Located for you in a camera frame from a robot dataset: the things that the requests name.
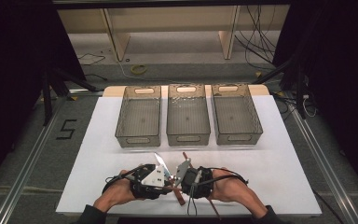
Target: sleeve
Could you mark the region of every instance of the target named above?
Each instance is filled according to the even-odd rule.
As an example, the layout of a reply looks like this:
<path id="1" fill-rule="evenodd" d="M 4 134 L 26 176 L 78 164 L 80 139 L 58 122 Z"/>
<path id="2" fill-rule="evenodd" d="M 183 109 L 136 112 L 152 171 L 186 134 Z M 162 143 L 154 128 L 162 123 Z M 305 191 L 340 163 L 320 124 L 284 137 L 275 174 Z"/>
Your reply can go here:
<path id="1" fill-rule="evenodd" d="M 274 210 L 271 206 L 266 206 L 268 211 L 265 216 L 261 218 L 253 218 L 252 221 L 254 224 L 289 224 L 290 222 L 284 222 L 280 220 L 277 215 L 275 214 Z"/>
<path id="2" fill-rule="evenodd" d="M 104 224 L 105 221 L 106 213 L 87 204 L 84 208 L 83 214 L 74 224 Z"/>

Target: white tabletop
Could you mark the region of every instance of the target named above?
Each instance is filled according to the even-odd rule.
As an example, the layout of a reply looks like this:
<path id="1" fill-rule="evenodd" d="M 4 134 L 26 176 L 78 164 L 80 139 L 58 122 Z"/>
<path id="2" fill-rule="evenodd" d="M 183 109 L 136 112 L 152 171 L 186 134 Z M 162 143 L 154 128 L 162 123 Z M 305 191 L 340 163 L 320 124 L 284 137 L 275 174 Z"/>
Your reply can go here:
<path id="1" fill-rule="evenodd" d="M 104 180 L 120 170 L 130 170 L 139 164 L 158 164 L 153 152 L 158 151 L 170 171 L 184 161 L 182 152 L 191 158 L 195 168 L 227 167 L 249 179 L 264 204 L 270 204 L 278 215 L 319 216 L 322 212 L 300 165 L 278 108 L 271 96 L 253 96 L 263 134 L 255 146 L 221 147 L 215 143 L 212 106 L 207 99 L 211 136 L 207 147 L 169 147 L 165 133 L 167 99 L 163 97 L 161 111 L 161 146 L 151 148 L 121 148 L 115 138 L 121 97 L 98 100 L 82 146 L 63 191 L 57 212 L 79 215 L 86 204 L 101 195 Z M 249 215 L 237 203 L 213 201 L 222 217 Z M 209 202 L 197 199 L 199 217 L 214 217 Z M 157 200 L 135 201 L 113 207 L 108 213 L 121 217 L 187 217 L 187 204 L 181 206 L 173 193 L 160 195 Z M 190 214 L 195 214 L 193 205 Z"/>

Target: transparent bin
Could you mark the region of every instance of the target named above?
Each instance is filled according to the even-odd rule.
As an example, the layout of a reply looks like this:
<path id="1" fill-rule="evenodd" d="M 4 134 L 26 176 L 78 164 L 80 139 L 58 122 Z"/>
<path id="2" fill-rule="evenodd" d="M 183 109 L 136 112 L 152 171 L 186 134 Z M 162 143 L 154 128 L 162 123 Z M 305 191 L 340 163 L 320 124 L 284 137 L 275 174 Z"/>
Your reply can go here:
<path id="1" fill-rule="evenodd" d="M 160 146 L 160 86 L 126 87 L 115 137 L 122 147 Z"/>
<path id="2" fill-rule="evenodd" d="M 255 145 L 263 133 L 248 84 L 212 85 L 217 145 Z"/>
<path id="3" fill-rule="evenodd" d="M 170 146 L 208 145 L 211 126 L 204 85 L 170 85 L 167 113 L 167 137 Z"/>

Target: human hand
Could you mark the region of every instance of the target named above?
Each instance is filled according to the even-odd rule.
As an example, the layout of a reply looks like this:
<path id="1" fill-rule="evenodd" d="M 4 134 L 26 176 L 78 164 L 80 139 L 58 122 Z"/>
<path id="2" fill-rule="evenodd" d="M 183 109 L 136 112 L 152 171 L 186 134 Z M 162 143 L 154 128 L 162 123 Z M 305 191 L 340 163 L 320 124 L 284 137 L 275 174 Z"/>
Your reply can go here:
<path id="1" fill-rule="evenodd" d="M 127 172 L 126 170 L 122 170 L 120 174 L 122 175 Z M 130 180 L 123 178 L 112 184 L 103 195 L 95 201 L 93 206 L 106 213 L 111 207 L 117 204 L 124 204 L 133 200 L 135 200 L 135 197 L 130 189 Z"/>
<path id="2" fill-rule="evenodd" d="M 224 170 L 213 170 L 213 178 L 221 175 L 232 175 Z M 260 201 L 254 191 L 249 189 L 237 178 L 227 178 L 214 182 L 213 191 L 209 200 L 219 200 L 221 202 L 236 202 L 245 206 L 254 217 L 261 218 L 267 213 L 266 206 Z"/>

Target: metal frame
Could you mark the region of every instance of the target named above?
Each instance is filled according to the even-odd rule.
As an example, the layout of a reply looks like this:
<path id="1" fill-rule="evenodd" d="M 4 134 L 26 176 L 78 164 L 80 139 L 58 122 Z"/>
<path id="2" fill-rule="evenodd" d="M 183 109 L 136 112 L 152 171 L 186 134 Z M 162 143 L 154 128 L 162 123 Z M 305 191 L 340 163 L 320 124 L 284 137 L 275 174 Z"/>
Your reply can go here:
<path id="1" fill-rule="evenodd" d="M 56 9 L 124 8 L 124 7 L 212 7 L 250 5 L 288 5 L 294 0 L 53 0 L 18 1 L 17 7 L 55 7 Z"/>
<path id="2" fill-rule="evenodd" d="M 290 111 L 293 110 L 293 117 L 296 120 L 296 123 L 304 135 L 305 140 L 307 141 L 308 146 L 310 147 L 310 151 L 312 152 L 313 157 L 317 161 L 319 168 L 324 175 L 324 179 L 326 180 L 329 188 L 331 189 L 336 201 L 344 215 L 345 219 L 348 223 L 358 223 L 358 212 L 351 200 L 351 197 L 345 190 L 344 186 L 342 186 L 339 181 L 334 169 L 326 156 L 324 155 L 324 151 L 319 145 L 318 141 L 313 135 L 310 126 L 308 125 L 305 119 L 302 119 L 299 113 L 296 111 L 296 108 L 293 105 L 289 105 Z"/>
<path id="3" fill-rule="evenodd" d="M 42 132 L 39 134 L 27 161 L 22 166 L 22 169 L 13 186 L 11 187 L 10 192 L 7 194 L 5 200 L 1 204 L 0 223 L 8 223 L 8 220 L 10 219 L 10 216 L 16 207 L 17 201 L 21 196 L 22 190 L 32 173 L 46 142 L 48 141 L 48 137 L 52 128 L 54 127 L 55 121 L 65 101 L 66 97 L 59 97 L 57 100 L 50 122 L 48 125 L 43 127 Z"/>

